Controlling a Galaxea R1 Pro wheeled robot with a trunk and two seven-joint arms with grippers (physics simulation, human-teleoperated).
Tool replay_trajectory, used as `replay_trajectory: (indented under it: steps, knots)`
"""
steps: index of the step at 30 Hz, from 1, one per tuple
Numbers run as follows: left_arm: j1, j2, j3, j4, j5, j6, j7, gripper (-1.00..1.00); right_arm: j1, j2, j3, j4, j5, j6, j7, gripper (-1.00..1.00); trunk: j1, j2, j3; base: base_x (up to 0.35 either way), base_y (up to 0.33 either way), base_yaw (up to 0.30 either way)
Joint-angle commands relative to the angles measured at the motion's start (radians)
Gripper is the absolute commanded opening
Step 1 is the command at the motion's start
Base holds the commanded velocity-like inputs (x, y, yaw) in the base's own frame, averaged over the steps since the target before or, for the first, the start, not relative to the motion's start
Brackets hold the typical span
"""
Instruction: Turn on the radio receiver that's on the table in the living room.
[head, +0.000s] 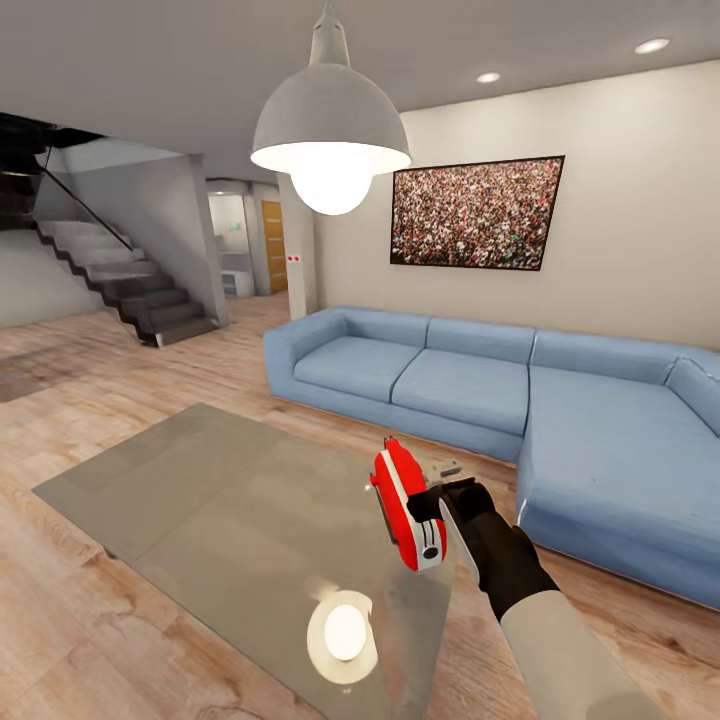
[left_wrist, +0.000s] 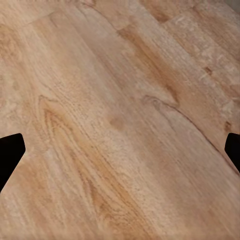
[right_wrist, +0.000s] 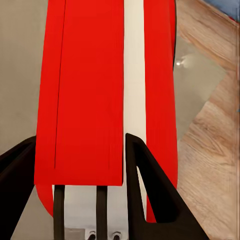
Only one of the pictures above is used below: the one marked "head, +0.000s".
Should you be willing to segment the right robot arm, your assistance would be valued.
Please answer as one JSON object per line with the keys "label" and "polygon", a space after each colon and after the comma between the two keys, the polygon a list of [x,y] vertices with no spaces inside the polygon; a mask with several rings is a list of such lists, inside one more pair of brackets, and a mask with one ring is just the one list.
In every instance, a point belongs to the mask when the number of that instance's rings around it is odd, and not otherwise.
{"label": "right robot arm", "polygon": [[671,720],[592,632],[534,543],[509,526],[458,458],[424,464],[427,491],[409,495],[417,523],[442,519],[512,650],[540,720]]}

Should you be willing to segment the radio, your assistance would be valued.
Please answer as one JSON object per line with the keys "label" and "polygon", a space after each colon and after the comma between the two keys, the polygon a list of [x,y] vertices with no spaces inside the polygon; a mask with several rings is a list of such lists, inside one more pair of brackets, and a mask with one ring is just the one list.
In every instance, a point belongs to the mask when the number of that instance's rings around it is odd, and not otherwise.
{"label": "radio", "polygon": [[384,437],[383,446],[370,480],[377,487],[390,542],[399,546],[403,561],[414,571],[439,565],[447,554],[445,521],[417,523],[407,503],[409,495],[427,491],[423,470],[392,435]]}

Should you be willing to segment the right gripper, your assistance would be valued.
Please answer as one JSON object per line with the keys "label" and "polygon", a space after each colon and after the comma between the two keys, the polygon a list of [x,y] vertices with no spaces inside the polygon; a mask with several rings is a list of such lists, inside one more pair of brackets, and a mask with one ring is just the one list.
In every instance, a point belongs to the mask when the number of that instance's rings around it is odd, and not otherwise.
{"label": "right gripper", "polygon": [[432,519],[442,519],[442,515],[438,514],[436,506],[434,506],[434,494],[440,490],[440,485],[423,491],[422,493],[413,493],[409,495],[407,501],[410,513],[417,523],[423,523]]}

